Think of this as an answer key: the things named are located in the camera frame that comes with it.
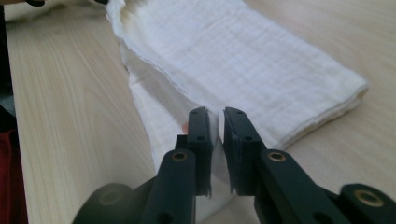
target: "wooden table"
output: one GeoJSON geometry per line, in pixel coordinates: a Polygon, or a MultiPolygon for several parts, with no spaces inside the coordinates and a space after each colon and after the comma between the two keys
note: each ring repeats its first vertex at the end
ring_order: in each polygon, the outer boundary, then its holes
{"type": "MultiPolygon", "coordinates": [[[[370,82],[363,103],[288,151],[322,187],[363,183],[396,199],[396,2],[248,0],[370,82]]],[[[6,7],[13,13],[12,7],[6,7]]],[[[30,223],[70,223],[109,181],[154,176],[149,141],[102,8],[57,7],[7,37],[30,223]]],[[[257,223],[235,198],[205,223],[257,223]]]]}

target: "white fabric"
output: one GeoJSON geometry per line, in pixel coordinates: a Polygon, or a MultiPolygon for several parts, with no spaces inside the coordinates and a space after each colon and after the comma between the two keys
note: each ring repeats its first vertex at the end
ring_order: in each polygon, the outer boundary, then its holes
{"type": "Polygon", "coordinates": [[[198,199],[198,220],[230,199],[219,140],[225,106],[245,111],[268,147],[284,149],[367,90],[362,77],[241,0],[111,0],[106,10],[157,170],[188,112],[209,109],[214,192],[198,199]]]}

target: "towel fold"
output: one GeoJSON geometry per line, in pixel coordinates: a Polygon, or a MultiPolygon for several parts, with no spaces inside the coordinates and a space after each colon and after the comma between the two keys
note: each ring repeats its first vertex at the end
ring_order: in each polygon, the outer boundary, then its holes
{"type": "Polygon", "coordinates": [[[197,200],[198,221],[231,198],[220,140],[225,106],[245,111],[268,147],[285,149],[357,106],[368,89],[241,0],[111,0],[106,10],[156,170],[189,111],[209,110],[214,191],[197,200]]]}

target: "folded towel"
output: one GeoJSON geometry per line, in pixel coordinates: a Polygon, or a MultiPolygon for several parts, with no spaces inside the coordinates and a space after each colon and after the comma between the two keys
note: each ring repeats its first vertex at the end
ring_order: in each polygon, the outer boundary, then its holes
{"type": "Polygon", "coordinates": [[[225,106],[245,111],[268,147],[284,149],[354,108],[368,88],[242,0],[111,0],[106,10],[157,170],[188,112],[209,110],[213,196],[197,200],[198,221],[230,199],[220,141],[225,106]]]}

